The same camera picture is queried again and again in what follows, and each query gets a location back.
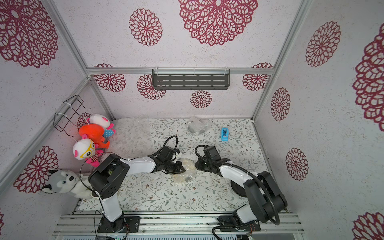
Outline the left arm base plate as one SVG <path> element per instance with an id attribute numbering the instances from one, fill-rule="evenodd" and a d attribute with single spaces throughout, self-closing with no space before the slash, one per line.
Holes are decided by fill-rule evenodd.
<path id="1" fill-rule="evenodd" d="M 102 217 L 97 228 L 97 233 L 137 233 L 140 226 L 140 217 L 121 215 L 114 222 Z"/>

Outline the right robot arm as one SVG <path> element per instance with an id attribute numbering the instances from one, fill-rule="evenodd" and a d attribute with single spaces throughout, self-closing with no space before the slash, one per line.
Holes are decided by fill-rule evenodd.
<path id="1" fill-rule="evenodd" d="M 250 228 L 253 231 L 259 223 L 271 222 L 276 226 L 281 224 L 279 213 L 287 208 L 288 203 L 269 172 L 254 174 L 237 166 L 231 160 L 221 158 L 214 146 L 198 145 L 194 152 L 198 157 L 197 170 L 230 180 L 233 191 L 248 200 L 233 212 L 232 223 L 223 223 L 212 228 L 212 234 L 217 240 L 221 239 L 217 230 Z"/>

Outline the blue tape dispenser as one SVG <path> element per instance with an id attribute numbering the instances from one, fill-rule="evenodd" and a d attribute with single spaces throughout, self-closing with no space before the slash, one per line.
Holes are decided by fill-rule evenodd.
<path id="1" fill-rule="evenodd" d="M 222 128 L 221 129 L 221 141 L 227 142 L 229 140 L 229 129 Z"/>

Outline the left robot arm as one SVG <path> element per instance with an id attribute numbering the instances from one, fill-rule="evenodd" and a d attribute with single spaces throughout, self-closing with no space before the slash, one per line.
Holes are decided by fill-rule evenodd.
<path id="1" fill-rule="evenodd" d="M 118 200 L 118 190 L 127 175 L 162 172 L 168 175 L 184 173 L 182 162 L 176 161 L 179 139 L 168 137 L 155 153 L 142 158 L 124 159 L 117 154 L 110 154 L 89 175 L 91 196 L 100 200 L 104 219 L 116 223 L 124 218 Z"/>

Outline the black plate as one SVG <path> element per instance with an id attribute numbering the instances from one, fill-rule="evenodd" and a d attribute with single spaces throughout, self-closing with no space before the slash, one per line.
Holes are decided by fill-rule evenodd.
<path id="1" fill-rule="evenodd" d="M 245 189 L 238 185 L 237 183 L 235 183 L 234 181 L 231 181 L 231 188 L 232 190 L 240 197 L 243 197 L 243 198 L 246 198 L 247 197 L 247 194 L 246 194 L 246 191 Z"/>

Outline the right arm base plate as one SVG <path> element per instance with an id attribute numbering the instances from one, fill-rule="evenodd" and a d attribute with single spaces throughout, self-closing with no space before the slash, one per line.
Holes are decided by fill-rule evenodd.
<path id="1" fill-rule="evenodd" d="M 242 222 L 235 215 L 221 215 L 217 218 L 221 232 L 259 232 L 261 226 L 258 220 Z"/>

